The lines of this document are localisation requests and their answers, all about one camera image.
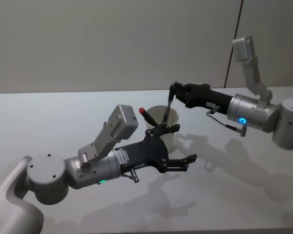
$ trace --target white table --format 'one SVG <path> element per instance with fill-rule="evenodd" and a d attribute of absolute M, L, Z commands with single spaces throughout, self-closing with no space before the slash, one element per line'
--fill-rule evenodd
<path fill-rule="evenodd" d="M 216 89 L 251 95 L 245 88 Z M 273 103 L 293 97 L 293 87 L 272 88 Z M 40 93 L 0 95 L 0 175 L 24 155 L 77 155 L 90 143 L 117 104 L 138 109 L 167 103 L 168 91 Z M 208 118 L 203 108 L 187 109 L 175 100 L 181 128 L 172 158 L 196 153 L 186 173 L 137 171 L 140 182 L 119 178 L 69 190 L 52 206 L 32 192 L 26 201 L 45 215 L 42 233 L 223 230 L 293 227 L 293 151 L 279 149 L 271 134 L 248 129 L 241 138 Z M 229 123 L 225 116 L 217 117 Z"/>

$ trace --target silver cylindrical joint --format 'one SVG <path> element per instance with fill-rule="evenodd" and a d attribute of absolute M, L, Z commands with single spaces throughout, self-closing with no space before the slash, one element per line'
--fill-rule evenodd
<path fill-rule="evenodd" d="M 271 133 L 278 119 L 280 105 L 268 104 L 263 110 L 257 108 L 257 105 L 257 99 L 236 94 L 230 102 L 227 117 L 232 121 Z"/>
<path fill-rule="evenodd" d="M 65 160 L 68 184 L 73 189 L 80 189 L 92 184 L 118 178 L 121 175 L 120 164 L 112 150 L 107 157 L 89 166 L 81 168 L 78 157 Z"/>
<path fill-rule="evenodd" d="M 281 148 L 293 150 L 293 98 L 282 102 L 272 140 Z"/>
<path fill-rule="evenodd" d="M 55 155 L 33 158 L 27 167 L 31 190 L 37 200 L 46 205 L 62 201 L 68 193 L 64 160 Z"/>

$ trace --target blue led light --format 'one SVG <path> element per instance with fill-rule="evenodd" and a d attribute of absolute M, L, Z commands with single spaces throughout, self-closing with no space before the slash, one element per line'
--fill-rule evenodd
<path fill-rule="evenodd" d="M 239 118 L 239 122 L 242 124 L 246 124 L 247 121 L 245 118 Z"/>

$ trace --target white wall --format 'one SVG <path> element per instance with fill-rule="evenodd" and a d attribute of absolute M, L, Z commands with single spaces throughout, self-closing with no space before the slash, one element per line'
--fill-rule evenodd
<path fill-rule="evenodd" d="M 293 85 L 293 0 L 244 0 L 237 37 L 253 35 L 262 81 Z M 226 87 L 245 86 L 232 58 Z"/>
<path fill-rule="evenodd" d="M 0 0 L 0 93 L 224 85 L 240 0 Z"/>

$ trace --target paper cup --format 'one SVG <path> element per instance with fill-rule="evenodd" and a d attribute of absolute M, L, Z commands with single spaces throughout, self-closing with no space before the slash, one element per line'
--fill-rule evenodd
<path fill-rule="evenodd" d="M 159 124 L 163 121 L 163 116 L 167 106 L 153 106 L 147 110 L 147 112 L 153 117 L 153 119 Z M 167 125 L 173 125 L 178 122 L 178 114 L 174 109 L 170 109 L 169 117 L 166 122 Z M 146 129 L 151 129 L 154 126 L 146 122 Z M 169 151 L 173 145 L 175 133 L 168 133 L 161 136 L 161 139 L 166 145 L 167 150 Z"/>

